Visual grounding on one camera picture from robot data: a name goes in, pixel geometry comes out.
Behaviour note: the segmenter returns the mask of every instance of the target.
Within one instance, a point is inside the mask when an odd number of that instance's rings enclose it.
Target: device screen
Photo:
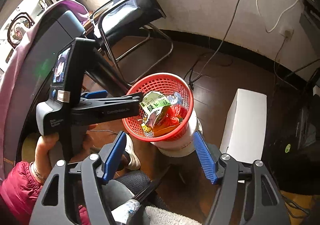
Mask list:
[[[53,83],[63,82],[70,50],[71,47],[67,48],[58,55],[58,59],[54,69]]]

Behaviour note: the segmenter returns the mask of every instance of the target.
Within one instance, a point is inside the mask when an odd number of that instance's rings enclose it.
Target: white sneaker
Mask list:
[[[127,145],[125,146],[124,151],[126,151],[130,156],[130,163],[128,164],[127,168],[135,171],[140,168],[140,160],[137,155],[133,151],[133,143],[128,134],[127,135]]]

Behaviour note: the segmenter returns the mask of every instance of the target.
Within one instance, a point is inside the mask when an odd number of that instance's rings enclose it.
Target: metal screw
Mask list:
[[[223,160],[229,160],[229,159],[230,159],[230,156],[229,156],[228,154],[223,154],[223,155],[221,156],[221,158],[222,158]]]
[[[65,161],[64,161],[63,159],[58,160],[58,161],[57,161],[57,166],[61,167],[61,166],[64,165],[64,163],[65,163]]]
[[[98,158],[99,158],[99,155],[98,155],[98,154],[91,154],[91,155],[89,156],[89,159],[90,159],[90,160],[93,160],[93,161],[97,160]]]
[[[263,162],[261,160],[255,161],[255,164],[256,164],[257,167],[263,166]]]

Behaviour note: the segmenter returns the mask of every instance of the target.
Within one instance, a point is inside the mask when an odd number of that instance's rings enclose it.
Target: human hand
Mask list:
[[[94,129],[97,124],[89,125],[88,129]],[[59,140],[59,134],[54,133],[47,136],[40,136],[36,146],[35,161],[31,165],[31,172],[36,180],[40,183],[44,183],[49,176],[52,168],[49,159],[49,150],[51,150],[56,142]],[[82,150],[79,154],[75,155],[70,163],[79,162],[84,160],[90,155],[90,148],[93,146],[92,137],[89,134],[85,134],[82,142]]]
[[[48,152],[59,140],[59,134],[54,133],[47,136],[40,136],[36,146],[35,161],[31,165],[31,171],[40,183],[44,183],[51,172],[51,163]]]
[[[89,125],[88,130],[94,129],[97,124]],[[86,157],[90,155],[90,148],[93,146],[93,139],[89,134],[85,134],[82,142],[82,150],[70,159],[69,163],[76,163],[83,161]]]

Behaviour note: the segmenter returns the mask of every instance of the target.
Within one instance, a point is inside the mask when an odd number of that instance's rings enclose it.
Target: chair frame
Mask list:
[[[149,39],[150,39],[150,30],[148,27],[150,27],[151,29],[153,29],[155,32],[159,33],[161,36],[163,36],[166,40],[168,40],[171,44],[171,47],[170,47],[170,50],[167,54],[165,54],[164,56],[162,56],[159,60],[157,60],[152,66],[150,66],[144,73],[142,73],[138,78],[136,78],[135,80],[129,82],[128,84],[134,84],[135,82],[137,82],[140,78],[142,78],[144,75],[147,74],[147,72],[149,72],[154,66],[156,66],[158,63],[160,63],[162,60],[164,60],[165,58],[167,58],[172,50],[173,50],[173,42],[172,42],[172,39],[166,35],[165,33],[163,33],[161,30],[159,30],[156,26],[154,26],[153,24],[149,23],[145,26],[143,26],[142,28],[147,30],[148,31],[148,36],[146,39],[144,39],[143,41],[141,41],[140,43],[138,43],[137,45],[135,45],[134,47],[132,47],[131,49],[129,49],[128,51],[126,51],[124,54],[122,54],[121,56],[119,56],[118,58],[115,58],[113,52],[112,52],[112,49],[111,49],[111,46],[108,42],[108,39],[106,37],[106,34],[104,33],[103,31],[103,28],[102,28],[102,21],[103,19],[110,13],[112,12],[113,10],[119,8],[121,5],[123,5],[124,3],[126,3],[127,1],[129,0],[121,0],[119,2],[117,2],[116,4],[113,4],[110,8],[108,8],[107,10],[105,10],[99,17],[99,20],[98,20],[98,29],[99,29],[99,32],[101,34],[101,37],[102,37],[102,40],[107,48],[107,51],[104,51],[105,55],[107,56],[107,58],[111,59],[111,61],[113,62],[113,64],[115,65],[117,71],[120,73],[121,77],[124,79],[122,73],[121,73],[121,70],[119,68],[119,65],[118,65],[118,62],[121,61],[123,58],[125,58],[127,55],[129,55],[131,52],[133,52],[134,50],[136,50],[138,47],[140,47],[142,44],[144,44],[145,42],[147,42]]]

